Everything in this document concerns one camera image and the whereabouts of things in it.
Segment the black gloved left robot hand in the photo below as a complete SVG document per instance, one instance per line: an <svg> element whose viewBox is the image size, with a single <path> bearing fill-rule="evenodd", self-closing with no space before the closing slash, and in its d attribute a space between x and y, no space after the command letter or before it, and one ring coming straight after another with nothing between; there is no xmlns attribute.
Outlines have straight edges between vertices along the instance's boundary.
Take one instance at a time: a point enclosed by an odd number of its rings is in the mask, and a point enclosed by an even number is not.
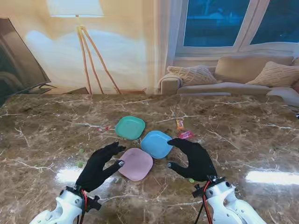
<svg viewBox="0 0 299 224"><path fill-rule="evenodd" d="M113 156L124 151L125 146L120 146L119 142L114 142L104 148L96 150L88 159L85 168L81 172L75 185L86 192L91 192L102 185L107 178L117 172L124 161L117 160L113 165L104 168Z"/></svg>

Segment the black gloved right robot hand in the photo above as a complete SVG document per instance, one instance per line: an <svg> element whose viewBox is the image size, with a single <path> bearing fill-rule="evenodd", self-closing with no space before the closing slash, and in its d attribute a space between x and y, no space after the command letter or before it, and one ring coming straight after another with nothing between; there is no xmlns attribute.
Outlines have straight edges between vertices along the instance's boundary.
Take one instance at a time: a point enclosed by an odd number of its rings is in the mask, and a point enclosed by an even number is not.
<svg viewBox="0 0 299 224"><path fill-rule="evenodd" d="M217 172L208 152L199 144L185 139L174 138L168 144L179 148L188 159L188 166L182 167L174 162L168 162L167 166L183 176L195 181L208 181L208 176L217 176Z"/></svg>

